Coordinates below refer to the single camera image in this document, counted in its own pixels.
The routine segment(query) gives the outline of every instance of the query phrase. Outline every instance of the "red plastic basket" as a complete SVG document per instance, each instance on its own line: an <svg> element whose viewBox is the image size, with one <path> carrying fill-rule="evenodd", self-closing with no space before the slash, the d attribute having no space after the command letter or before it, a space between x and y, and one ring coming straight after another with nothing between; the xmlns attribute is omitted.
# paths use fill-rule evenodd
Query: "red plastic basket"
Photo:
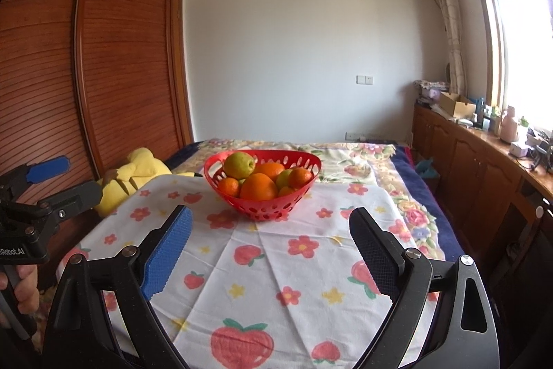
<svg viewBox="0 0 553 369"><path fill-rule="evenodd" d="M228 196L217 189L219 182L226 177L223 171L223 162L235 151L221 152L207 159L204 164L204 175L211 187L219 194L229 205L233 206L240 213L244 213L254 221L269 221L284 216L285 213L292 211L296 203L313 186L315 178L321 170L321 160L313 154L307 152L298 152L295 150L242 150L254 157L255 163L276 162L282 163L286 169L293 167L305 167L311 171L313 178L303 188L288 194L287 196L277 197L270 201L250 201Z"/></svg>

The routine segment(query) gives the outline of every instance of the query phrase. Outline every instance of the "white tablecloth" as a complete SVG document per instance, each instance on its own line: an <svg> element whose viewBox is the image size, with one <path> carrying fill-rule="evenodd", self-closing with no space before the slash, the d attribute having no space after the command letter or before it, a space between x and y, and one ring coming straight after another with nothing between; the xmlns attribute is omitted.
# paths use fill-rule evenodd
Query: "white tablecloth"
<svg viewBox="0 0 553 369"><path fill-rule="evenodd" d="M106 258L138 245L179 203L192 209L193 231L151 303L192 368L353 367L392 303L378 293L353 243L349 212L365 207L404 247L415 247L394 202L377 186L315 184L288 217L254 223L204 179L165 175L71 253ZM122 348L134 352L114 294L105 298ZM417 358L434 308L428 300L403 364Z"/></svg>

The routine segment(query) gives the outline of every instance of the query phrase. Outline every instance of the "pear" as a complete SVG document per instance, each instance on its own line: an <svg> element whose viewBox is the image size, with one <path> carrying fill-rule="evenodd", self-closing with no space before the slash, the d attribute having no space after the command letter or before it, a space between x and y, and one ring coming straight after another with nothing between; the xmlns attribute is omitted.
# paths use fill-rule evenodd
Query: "pear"
<svg viewBox="0 0 553 369"><path fill-rule="evenodd" d="M227 177L241 180L249 176L255 169L255 161L250 154L235 152L227 157L223 163L223 171Z"/></svg>
<svg viewBox="0 0 553 369"><path fill-rule="evenodd" d="M276 187L279 189L279 191L285 186L288 186L288 176L291 172L291 169L285 169L280 174L278 174L278 177L276 178Z"/></svg>

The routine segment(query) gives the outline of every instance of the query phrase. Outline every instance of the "window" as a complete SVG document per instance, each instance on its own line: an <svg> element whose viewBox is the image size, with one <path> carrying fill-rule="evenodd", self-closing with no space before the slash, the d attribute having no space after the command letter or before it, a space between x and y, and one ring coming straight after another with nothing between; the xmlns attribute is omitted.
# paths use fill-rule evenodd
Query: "window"
<svg viewBox="0 0 553 369"><path fill-rule="evenodd" d="M553 127L553 30L547 0L482 0L488 45L487 103Z"/></svg>

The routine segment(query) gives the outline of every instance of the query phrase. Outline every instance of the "bedspread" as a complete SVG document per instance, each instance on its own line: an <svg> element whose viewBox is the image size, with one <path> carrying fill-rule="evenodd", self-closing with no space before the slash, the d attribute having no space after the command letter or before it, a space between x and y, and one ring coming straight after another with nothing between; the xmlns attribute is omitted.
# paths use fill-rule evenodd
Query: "bedspread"
<svg viewBox="0 0 553 369"><path fill-rule="evenodd" d="M322 161L322 171L317 182L382 187L397 205L405 227L409 229L419 250L429 258L444 259L444 253L438 244L436 217L429 213L426 206L414 199L405 186L391 160L395 154L394 145L363 142L294 144L212 139L200 144L198 151L173 172L203 173L204 163L208 157L226 150L238 149L290 149L311 152Z"/></svg>
<svg viewBox="0 0 553 369"><path fill-rule="evenodd" d="M197 369L353 367L391 301L378 292L353 243L349 213L363 206L404 247L416 245L396 203L376 185L315 184L288 215L255 223L204 179L165 175L125 201L68 256L106 258L138 245L179 203L192 209L193 231L151 303ZM133 352L114 294L104 297L122 348ZM417 358L435 300L430 294L403 364Z"/></svg>

